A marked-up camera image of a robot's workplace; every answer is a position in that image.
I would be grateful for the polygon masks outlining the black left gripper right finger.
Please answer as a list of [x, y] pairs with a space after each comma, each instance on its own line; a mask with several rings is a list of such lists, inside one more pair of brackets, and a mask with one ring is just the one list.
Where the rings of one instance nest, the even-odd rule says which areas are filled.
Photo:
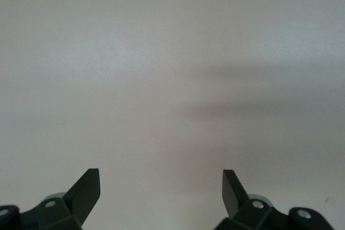
[[289, 229], [288, 216], [269, 199], [247, 194], [233, 170], [223, 171], [222, 198], [228, 217], [216, 229]]

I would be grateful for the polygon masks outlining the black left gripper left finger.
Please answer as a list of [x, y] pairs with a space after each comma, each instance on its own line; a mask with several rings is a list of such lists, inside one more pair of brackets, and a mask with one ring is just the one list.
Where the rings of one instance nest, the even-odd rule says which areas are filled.
[[67, 192], [50, 195], [35, 208], [20, 214], [18, 228], [82, 229], [99, 198], [99, 169], [88, 169]]

